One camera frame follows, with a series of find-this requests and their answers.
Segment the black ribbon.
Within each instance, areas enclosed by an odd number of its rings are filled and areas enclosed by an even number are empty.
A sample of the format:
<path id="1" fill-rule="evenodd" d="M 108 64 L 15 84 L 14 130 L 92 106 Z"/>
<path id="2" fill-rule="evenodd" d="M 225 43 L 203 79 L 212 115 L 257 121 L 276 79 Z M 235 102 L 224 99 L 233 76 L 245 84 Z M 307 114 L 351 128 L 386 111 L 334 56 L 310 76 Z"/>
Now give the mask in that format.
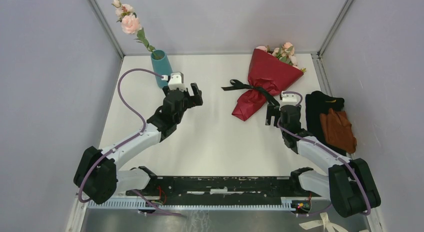
<path id="1" fill-rule="evenodd" d="M 267 100 L 269 104 L 279 106 L 280 103 L 272 96 L 266 89 L 262 87 L 255 87 L 250 84 L 244 84 L 241 81 L 237 79 L 231 79 L 230 80 L 231 86 L 229 87 L 221 87 L 224 91 L 233 91 L 233 90 L 242 90 L 242 89 L 248 89 L 248 90 L 256 90 L 259 91 Z"/>

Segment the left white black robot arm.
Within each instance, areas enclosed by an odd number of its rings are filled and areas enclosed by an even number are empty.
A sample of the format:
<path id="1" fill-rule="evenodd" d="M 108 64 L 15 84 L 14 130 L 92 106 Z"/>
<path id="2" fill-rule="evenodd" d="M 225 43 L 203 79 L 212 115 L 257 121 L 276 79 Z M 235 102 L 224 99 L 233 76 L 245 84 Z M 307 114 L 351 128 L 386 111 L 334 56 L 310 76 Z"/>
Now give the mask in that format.
<path id="1" fill-rule="evenodd" d="M 87 148 L 73 178 L 80 189 L 79 196 L 85 193 L 96 204 L 102 204 L 113 195 L 137 189 L 144 195 L 152 195 L 157 190 L 157 182 L 146 169 L 121 168 L 145 149 L 154 146 L 176 131 L 184 112 L 203 104 L 202 92 L 196 83 L 191 83 L 193 95 L 188 90 L 164 87 L 163 105 L 146 121 L 146 127 L 117 144 L 97 149 Z"/>

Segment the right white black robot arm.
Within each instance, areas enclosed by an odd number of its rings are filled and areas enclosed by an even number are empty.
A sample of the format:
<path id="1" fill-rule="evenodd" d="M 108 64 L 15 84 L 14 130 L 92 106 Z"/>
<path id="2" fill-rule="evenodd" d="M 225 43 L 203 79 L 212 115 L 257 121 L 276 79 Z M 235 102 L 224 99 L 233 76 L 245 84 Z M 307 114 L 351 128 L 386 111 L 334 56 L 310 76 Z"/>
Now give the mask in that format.
<path id="1" fill-rule="evenodd" d="M 336 153 L 301 127 L 301 107 L 273 105 L 266 107 L 266 125 L 281 131 L 285 146 L 305 157 L 324 173 L 304 167 L 290 174 L 289 190 L 295 196 L 313 192 L 330 201 L 336 212 L 346 218 L 358 213 L 369 215 L 382 203 L 368 163 Z"/>

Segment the red paper bouquet wrapper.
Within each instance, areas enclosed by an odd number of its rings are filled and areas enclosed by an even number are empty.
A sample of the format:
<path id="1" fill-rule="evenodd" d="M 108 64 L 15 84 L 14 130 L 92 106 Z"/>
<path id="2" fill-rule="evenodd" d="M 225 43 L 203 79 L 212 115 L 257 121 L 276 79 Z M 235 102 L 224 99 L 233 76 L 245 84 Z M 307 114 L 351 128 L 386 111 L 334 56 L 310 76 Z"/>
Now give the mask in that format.
<path id="1" fill-rule="evenodd" d="M 247 83 L 266 89 L 272 96 L 279 95 L 296 82 L 303 72 L 259 49 L 254 49 L 250 60 Z M 247 121 L 265 103 L 266 98 L 256 90 L 244 92 L 237 100 L 232 115 Z"/>

